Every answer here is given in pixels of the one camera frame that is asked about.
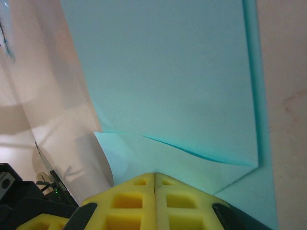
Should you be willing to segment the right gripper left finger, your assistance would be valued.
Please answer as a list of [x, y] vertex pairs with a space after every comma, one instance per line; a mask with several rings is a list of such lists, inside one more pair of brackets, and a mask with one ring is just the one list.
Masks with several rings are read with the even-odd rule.
[[155, 176], [145, 173], [85, 199], [70, 230], [155, 230]]

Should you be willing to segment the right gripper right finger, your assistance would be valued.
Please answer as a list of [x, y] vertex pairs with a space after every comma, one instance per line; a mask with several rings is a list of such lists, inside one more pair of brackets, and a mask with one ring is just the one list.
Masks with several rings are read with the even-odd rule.
[[155, 173], [158, 230], [267, 230], [242, 210], [162, 173]]

